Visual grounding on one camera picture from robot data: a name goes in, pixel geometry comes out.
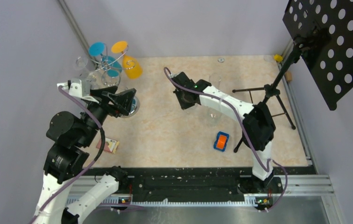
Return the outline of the clear flute wine glass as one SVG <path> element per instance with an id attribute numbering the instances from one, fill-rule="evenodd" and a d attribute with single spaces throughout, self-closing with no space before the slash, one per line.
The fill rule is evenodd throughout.
<path id="1" fill-rule="evenodd" d="M 214 87 L 213 93 L 219 92 L 220 91 L 220 86 L 222 82 L 222 76 L 216 73 L 213 73 L 209 76 L 209 82 L 212 84 Z"/>

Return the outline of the clear ribbed short glass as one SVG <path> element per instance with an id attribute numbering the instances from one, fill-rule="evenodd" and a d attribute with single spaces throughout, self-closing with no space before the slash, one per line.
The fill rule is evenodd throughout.
<path id="1" fill-rule="evenodd" d="M 185 110 L 184 110 L 184 113 L 185 113 L 185 114 L 192 114 L 192 113 L 195 113 L 196 110 L 197 110 L 197 108 L 198 108 L 198 104 L 195 104 L 195 105 L 193 105 L 193 106 L 191 106 L 191 107 L 185 109 Z"/>

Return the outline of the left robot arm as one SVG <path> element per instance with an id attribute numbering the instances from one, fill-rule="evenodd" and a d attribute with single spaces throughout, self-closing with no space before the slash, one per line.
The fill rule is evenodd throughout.
<path id="1" fill-rule="evenodd" d="M 117 87 L 89 90 L 94 100 L 83 106 L 80 117 L 68 111 L 58 112 L 51 119 L 47 137 L 54 141 L 43 167 L 43 185 L 32 224 L 81 224 L 111 194 L 130 188 L 127 172 L 114 166 L 100 181 L 77 201 L 68 204 L 72 184 L 89 170 L 85 165 L 96 134 L 100 134 L 97 156 L 105 149 L 103 123 L 108 116 L 128 115 L 135 89 L 117 91 Z"/>

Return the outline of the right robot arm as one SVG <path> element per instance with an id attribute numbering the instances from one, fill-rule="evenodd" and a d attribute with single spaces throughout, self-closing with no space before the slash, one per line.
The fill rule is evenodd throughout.
<path id="1" fill-rule="evenodd" d="M 271 187 L 274 169 L 271 159 L 275 124 L 268 106 L 238 100 L 203 79 L 194 82 L 184 72 L 177 74 L 165 70 L 166 77 L 174 85 L 174 93 L 183 110 L 202 105 L 235 120 L 241 127 L 241 142 L 253 154 L 252 186 L 258 192 Z"/>

